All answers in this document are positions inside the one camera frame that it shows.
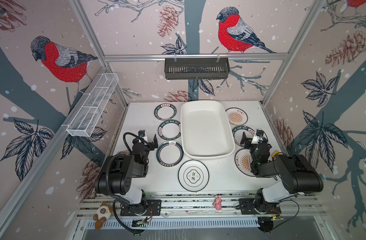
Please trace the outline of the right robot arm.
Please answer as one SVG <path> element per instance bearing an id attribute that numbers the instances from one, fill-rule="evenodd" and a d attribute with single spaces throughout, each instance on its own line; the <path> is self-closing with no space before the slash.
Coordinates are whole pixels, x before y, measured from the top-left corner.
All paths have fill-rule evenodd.
<path id="1" fill-rule="evenodd" d="M 265 132 L 257 130 L 253 138 L 242 134 L 241 146 L 249 150 L 251 173 L 257 178 L 279 177 L 280 181 L 255 194 L 254 206 L 261 211 L 297 194 L 319 193 L 323 181 L 303 155 L 270 154 L 271 145 Z"/>

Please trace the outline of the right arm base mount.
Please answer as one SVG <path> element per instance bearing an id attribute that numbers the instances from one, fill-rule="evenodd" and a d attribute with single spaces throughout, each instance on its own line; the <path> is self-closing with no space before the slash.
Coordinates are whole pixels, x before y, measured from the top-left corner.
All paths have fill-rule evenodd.
<path id="1" fill-rule="evenodd" d="M 264 200 L 258 203 L 252 198 L 239 199 L 238 202 L 242 215 L 281 215 L 279 204 L 268 203 Z"/>

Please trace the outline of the orange sunburst plate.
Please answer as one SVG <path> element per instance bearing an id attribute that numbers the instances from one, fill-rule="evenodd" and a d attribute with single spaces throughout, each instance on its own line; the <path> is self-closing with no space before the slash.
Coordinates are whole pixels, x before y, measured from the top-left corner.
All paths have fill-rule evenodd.
<path id="1" fill-rule="evenodd" d="M 239 108 L 229 108 L 226 111 L 227 119 L 231 125 L 242 126 L 247 123 L 248 115 Z"/>
<path id="2" fill-rule="evenodd" d="M 238 150 L 235 153 L 234 162 L 239 171 L 241 171 L 244 175 L 254 177 L 254 174 L 251 172 L 251 166 L 250 166 L 252 163 L 250 150 L 248 149 Z"/>

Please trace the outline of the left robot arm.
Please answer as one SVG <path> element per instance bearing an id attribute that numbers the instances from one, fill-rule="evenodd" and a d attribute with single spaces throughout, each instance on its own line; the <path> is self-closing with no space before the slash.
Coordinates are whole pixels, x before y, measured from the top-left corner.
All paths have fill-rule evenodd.
<path id="1" fill-rule="evenodd" d="M 159 147 L 156 136 L 151 142 L 145 137 L 145 131 L 139 131 L 138 135 L 124 133 L 123 141 L 129 154 L 107 157 L 94 185 L 96 193 L 119 201 L 124 211 L 134 215 L 144 214 L 148 203 L 145 191 L 132 185 L 132 179 L 147 176 L 149 154 Z"/>

